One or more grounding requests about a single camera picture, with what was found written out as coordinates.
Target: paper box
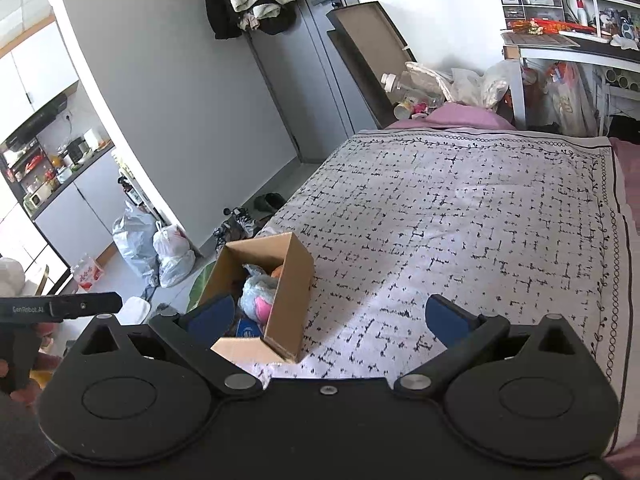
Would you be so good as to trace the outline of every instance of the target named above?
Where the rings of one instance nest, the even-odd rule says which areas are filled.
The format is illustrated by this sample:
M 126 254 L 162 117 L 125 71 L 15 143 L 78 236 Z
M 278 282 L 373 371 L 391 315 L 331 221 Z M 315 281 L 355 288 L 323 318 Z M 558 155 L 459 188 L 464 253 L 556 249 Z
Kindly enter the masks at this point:
M 262 338 L 223 337 L 211 347 L 236 363 L 295 363 L 302 346 L 314 259 L 293 233 L 228 243 L 221 251 L 198 304 L 230 294 L 243 282 L 242 264 L 271 273 L 284 264 L 273 309 Z

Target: kitchen cabinet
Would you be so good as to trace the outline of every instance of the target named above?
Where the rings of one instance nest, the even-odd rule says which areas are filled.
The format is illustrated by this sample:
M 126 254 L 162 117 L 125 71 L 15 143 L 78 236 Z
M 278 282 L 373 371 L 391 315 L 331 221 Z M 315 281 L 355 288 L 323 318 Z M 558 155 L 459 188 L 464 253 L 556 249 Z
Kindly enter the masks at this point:
M 106 153 L 74 180 L 84 199 L 109 232 L 113 223 L 123 215 L 127 199 L 122 186 L 118 184 L 119 177 L 116 161 L 111 153 Z
M 84 254 L 97 258 L 113 241 L 74 184 L 60 193 L 35 222 L 70 266 Z
M 0 82 L 0 142 L 4 142 L 33 115 L 11 52 L 0 58 Z
M 33 111 L 78 81 L 56 22 L 18 44 L 11 54 Z

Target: white bedsheet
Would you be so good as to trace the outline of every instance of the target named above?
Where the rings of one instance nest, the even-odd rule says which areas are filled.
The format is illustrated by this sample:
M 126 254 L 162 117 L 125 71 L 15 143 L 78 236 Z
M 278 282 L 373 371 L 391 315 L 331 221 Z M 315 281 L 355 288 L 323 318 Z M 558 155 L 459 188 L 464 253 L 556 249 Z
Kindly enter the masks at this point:
M 640 410 L 638 237 L 627 218 L 622 174 L 604 138 L 359 134 L 262 233 L 294 231 L 315 258 L 302 360 L 245 368 L 263 381 L 392 382 L 444 350 L 424 322 L 435 293 L 512 324 L 561 313 L 623 401 L 612 439 L 620 447 L 635 437 Z

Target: kitchen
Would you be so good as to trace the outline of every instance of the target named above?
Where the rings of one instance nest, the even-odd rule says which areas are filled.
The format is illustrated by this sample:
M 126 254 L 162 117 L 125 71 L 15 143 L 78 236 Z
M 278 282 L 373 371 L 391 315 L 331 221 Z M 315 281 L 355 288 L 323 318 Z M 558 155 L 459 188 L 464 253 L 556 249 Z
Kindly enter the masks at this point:
M 45 293 L 53 294 L 86 254 L 105 264 L 117 252 L 113 223 L 127 200 L 146 197 L 79 81 L 47 0 L 0 0 L 0 81 L 0 254 L 27 275 L 48 266 Z

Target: small drawer unit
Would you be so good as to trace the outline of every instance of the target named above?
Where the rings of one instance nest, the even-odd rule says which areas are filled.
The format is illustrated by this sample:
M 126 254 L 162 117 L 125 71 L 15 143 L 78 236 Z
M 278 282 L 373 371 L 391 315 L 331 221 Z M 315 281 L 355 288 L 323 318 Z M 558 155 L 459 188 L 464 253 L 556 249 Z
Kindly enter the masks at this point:
M 564 22 L 562 0 L 500 0 L 507 28 L 516 20 L 553 20 Z

